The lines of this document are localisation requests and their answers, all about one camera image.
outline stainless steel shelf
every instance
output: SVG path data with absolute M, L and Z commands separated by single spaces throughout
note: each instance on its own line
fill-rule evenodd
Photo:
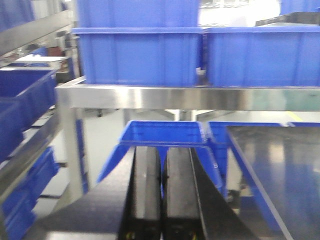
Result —
M 62 11 L 0 33 L 0 56 L 71 24 L 70 11 Z
M 56 31 L 69 31 L 72 24 L 70 11 L 62 11 L 0 32 L 0 67 L 29 54 L 30 44 L 45 46 L 48 36 Z
M 70 171 L 70 202 L 83 195 L 78 142 L 83 136 L 76 127 L 83 109 L 320 111 L 320 88 L 135 87 L 92 85 L 84 80 L 56 88 Z

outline blue plastic bin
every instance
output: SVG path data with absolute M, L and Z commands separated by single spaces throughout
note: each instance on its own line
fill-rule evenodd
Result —
M 35 19 L 30 0 L 0 0 L 8 29 Z
M 0 101 L 0 163 L 23 141 L 23 123 L 17 102 Z
M 56 103 L 55 72 L 0 70 L 0 101 L 14 100 L 20 104 L 24 130 Z
M 130 121 L 120 143 L 131 146 L 205 146 L 206 135 L 198 121 Z
M 75 28 L 86 83 L 192 87 L 198 27 Z
M 230 140 L 227 127 L 229 126 L 265 126 L 281 127 L 281 124 L 274 122 L 240 122 L 240 121 L 209 121 L 208 122 L 208 146 L 211 148 L 218 169 L 224 184 L 224 196 L 227 197 L 227 178 L 228 178 L 228 148 Z
M 196 27 L 199 0 L 78 0 L 82 28 Z
M 163 166 L 169 146 L 163 147 L 163 146 L 154 145 L 153 147 L 157 147 L 160 154 L 160 158 L 161 158 L 161 164 Z M 186 145 L 176 146 L 176 147 L 188 148 L 188 146 Z M 121 161 L 121 159 L 126 155 L 129 148 L 130 148 L 130 145 L 119 144 L 113 149 L 112 153 L 110 154 L 109 158 L 105 162 L 98 176 L 98 179 L 97 179 L 98 183 L 100 183 L 117 166 L 117 164 Z M 222 180 L 220 177 L 220 173 L 219 173 L 215 158 L 211 153 L 210 149 L 205 146 L 202 146 L 202 147 L 199 146 L 199 147 L 196 147 L 195 149 L 199 157 L 199 160 L 203 168 L 205 169 L 207 175 L 209 176 L 211 181 L 214 183 L 215 187 L 221 192 L 223 187 Z
M 21 188 L 30 189 L 31 197 L 37 200 L 58 171 L 59 165 L 55 162 L 54 150 L 48 147 L 27 173 Z
M 295 12 L 318 12 L 320 0 L 281 0 L 280 15 Z
M 215 87 L 320 85 L 320 27 L 213 27 L 207 77 Z
M 48 147 L 18 187 L 4 201 L 2 210 L 10 240 L 20 240 L 34 223 L 36 216 L 32 209 L 58 169 L 53 149 Z
M 3 7 L 0 7 L 0 32 L 3 32 L 8 29 L 7 26 L 7 14 Z
M 9 240 L 21 240 L 35 220 L 35 214 L 29 210 L 26 204 L 17 206 L 15 211 L 5 219 Z
M 320 122 L 295 121 L 288 122 L 290 127 L 320 127 Z

